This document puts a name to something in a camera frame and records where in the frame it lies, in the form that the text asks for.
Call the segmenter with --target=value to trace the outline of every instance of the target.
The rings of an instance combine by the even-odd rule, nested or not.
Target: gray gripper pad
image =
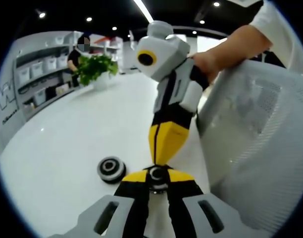
[[[80,214],[77,226],[49,238],[122,238],[133,202],[133,198],[106,195]],[[99,235],[105,230],[105,236]]]
[[[213,194],[183,198],[197,237],[203,238],[268,238],[270,234],[244,225],[239,213]]]

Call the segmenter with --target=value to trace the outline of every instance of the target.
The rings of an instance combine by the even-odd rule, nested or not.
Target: human hand
[[[195,61],[196,66],[207,76],[207,80],[211,84],[219,73],[215,57],[210,52],[200,52],[190,58]]]

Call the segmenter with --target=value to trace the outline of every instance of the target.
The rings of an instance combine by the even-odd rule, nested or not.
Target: white sleeve
[[[264,1],[250,25],[265,35],[273,44],[282,35],[282,23],[277,16],[276,7],[269,1]]]
[[[264,0],[264,5],[250,25],[271,41],[270,50],[286,68],[303,73],[303,46],[290,24],[272,2]]]

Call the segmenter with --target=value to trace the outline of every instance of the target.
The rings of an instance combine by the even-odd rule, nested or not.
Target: green plant
[[[80,76],[80,83],[83,85],[89,85],[104,72],[116,75],[118,71],[117,63],[107,55],[91,56],[90,58],[80,56],[79,61],[80,64],[75,74]]]

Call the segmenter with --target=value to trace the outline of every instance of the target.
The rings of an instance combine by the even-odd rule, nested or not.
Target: yellow joint cover
[[[168,169],[170,182],[183,182],[195,180],[195,178],[185,172]]]
[[[134,172],[125,176],[122,181],[124,182],[146,182],[147,170]]]
[[[184,145],[188,134],[188,129],[172,121],[164,122],[160,125],[153,125],[150,128],[149,134],[152,162],[156,165],[166,165]]]

